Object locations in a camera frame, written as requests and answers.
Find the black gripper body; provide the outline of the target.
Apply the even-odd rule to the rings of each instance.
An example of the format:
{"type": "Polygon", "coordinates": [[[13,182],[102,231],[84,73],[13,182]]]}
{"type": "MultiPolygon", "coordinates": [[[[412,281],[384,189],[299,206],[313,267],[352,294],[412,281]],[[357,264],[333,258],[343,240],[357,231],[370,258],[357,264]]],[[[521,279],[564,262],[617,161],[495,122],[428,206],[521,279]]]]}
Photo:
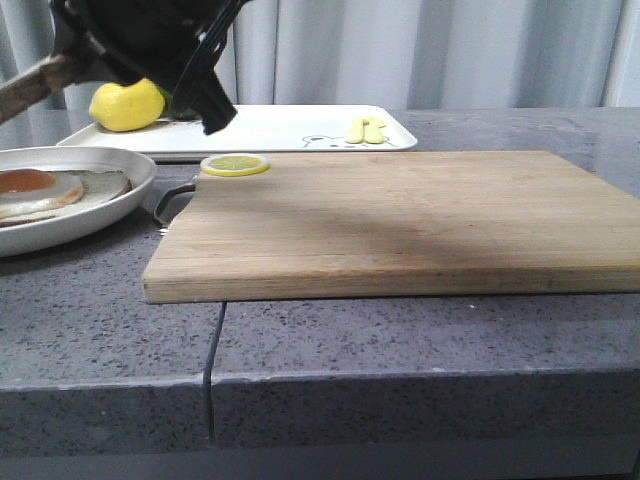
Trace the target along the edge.
{"type": "Polygon", "coordinates": [[[238,1],[81,1],[87,30],[117,63],[165,90],[178,85],[200,36],[227,30],[238,1]]]}

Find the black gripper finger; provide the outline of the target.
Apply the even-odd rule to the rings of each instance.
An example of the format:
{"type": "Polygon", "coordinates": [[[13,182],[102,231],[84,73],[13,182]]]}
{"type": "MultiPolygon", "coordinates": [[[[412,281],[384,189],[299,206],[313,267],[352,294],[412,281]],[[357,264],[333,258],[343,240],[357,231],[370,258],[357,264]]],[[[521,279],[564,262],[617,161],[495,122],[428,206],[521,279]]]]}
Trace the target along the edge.
{"type": "Polygon", "coordinates": [[[61,62],[64,86],[92,81],[128,86],[142,79],[141,74],[107,53],[74,12],[70,1],[50,1],[49,8],[54,28],[50,57],[61,62]]]}
{"type": "Polygon", "coordinates": [[[237,115],[214,68],[227,45],[228,31],[244,4],[245,1],[224,2],[173,90],[172,112],[179,115],[187,110],[196,112],[205,135],[225,129],[237,115]]]}

